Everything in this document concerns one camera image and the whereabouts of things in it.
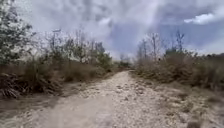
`sky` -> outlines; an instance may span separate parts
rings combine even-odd
[[[82,28],[113,57],[133,56],[141,39],[159,33],[169,44],[177,30],[200,54],[224,52],[224,0],[16,0],[19,15],[39,34]]]

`cloud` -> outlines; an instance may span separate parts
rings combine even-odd
[[[158,7],[163,4],[163,0],[20,0],[16,2],[22,17],[33,25],[34,31],[44,33],[61,29],[65,33],[74,33],[81,27],[89,36],[106,42],[104,45],[107,49],[117,52],[122,52],[117,49],[122,45],[119,43],[130,37],[133,40],[128,40],[128,43],[134,47],[133,44],[136,44],[139,37],[153,26]],[[129,31],[132,29],[126,26],[130,24],[136,25],[133,26],[136,32]]]
[[[194,18],[190,18],[190,19],[185,19],[184,22],[205,25],[205,24],[217,22],[224,19],[224,2],[223,1],[220,1],[220,0],[213,1],[213,2],[205,1],[205,3],[203,3],[201,0],[198,0],[197,6],[206,7],[206,4],[214,6],[213,10],[210,13],[197,15]]]
[[[202,14],[202,15],[196,16],[193,19],[186,19],[186,20],[184,20],[184,22],[203,25],[203,24],[212,22],[214,20],[215,20],[214,14],[209,13],[209,14]]]

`sandy path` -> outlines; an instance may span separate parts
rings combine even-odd
[[[96,83],[86,91],[7,119],[1,128],[186,128],[159,107],[163,97],[138,86],[128,72]]]

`white cloud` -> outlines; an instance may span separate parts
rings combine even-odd
[[[39,33],[62,29],[74,33],[80,27],[91,37],[105,41],[113,49],[113,25],[136,23],[136,40],[153,26],[159,5],[164,0],[19,0],[22,17]]]
[[[186,19],[186,20],[184,20],[184,22],[203,25],[203,24],[212,22],[214,20],[215,20],[214,14],[209,13],[209,14],[202,14],[202,15],[196,16],[193,19]]]
[[[224,1],[197,0],[197,7],[206,7],[208,5],[214,6],[214,9],[211,13],[201,14],[191,19],[185,19],[184,22],[204,25],[224,19]]]

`tree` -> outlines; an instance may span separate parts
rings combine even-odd
[[[0,1],[0,65],[17,60],[29,42],[30,25],[18,18],[13,0]]]
[[[177,41],[177,48],[179,51],[183,51],[183,39],[185,34],[181,33],[179,30],[176,32],[176,41]]]
[[[148,34],[147,41],[149,43],[149,49],[151,52],[150,54],[153,58],[153,61],[157,61],[158,56],[160,54],[161,47],[162,47],[161,46],[162,40],[159,34],[156,34],[156,33]]]

